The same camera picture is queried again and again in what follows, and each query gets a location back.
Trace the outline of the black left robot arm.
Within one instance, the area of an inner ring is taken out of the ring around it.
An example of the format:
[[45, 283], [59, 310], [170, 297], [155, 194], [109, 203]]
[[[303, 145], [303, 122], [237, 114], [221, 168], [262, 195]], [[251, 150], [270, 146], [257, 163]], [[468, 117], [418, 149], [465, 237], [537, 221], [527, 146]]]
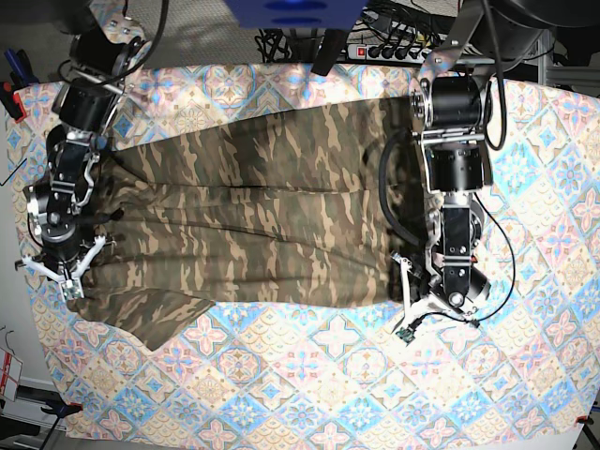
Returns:
[[488, 279], [474, 266], [485, 218], [473, 195], [493, 183], [490, 79], [516, 66], [547, 26], [530, 1], [466, 1], [412, 82], [413, 137], [427, 191], [442, 196], [427, 215], [425, 266], [443, 308], [472, 314], [488, 296]]

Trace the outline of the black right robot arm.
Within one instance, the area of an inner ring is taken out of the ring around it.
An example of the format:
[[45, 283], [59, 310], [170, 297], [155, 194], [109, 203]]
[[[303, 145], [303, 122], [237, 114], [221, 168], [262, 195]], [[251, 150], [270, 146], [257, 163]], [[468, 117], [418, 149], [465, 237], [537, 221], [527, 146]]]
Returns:
[[106, 244], [98, 225], [123, 216], [90, 210], [100, 161], [110, 153], [105, 133], [127, 77], [146, 60], [146, 40], [134, 36], [114, 43], [102, 30], [87, 1], [52, 1], [50, 10], [62, 32], [74, 37], [69, 63], [76, 77], [66, 81], [52, 105], [59, 123], [46, 138], [43, 176], [24, 189], [27, 229], [40, 252], [16, 262], [56, 282], [79, 280]]

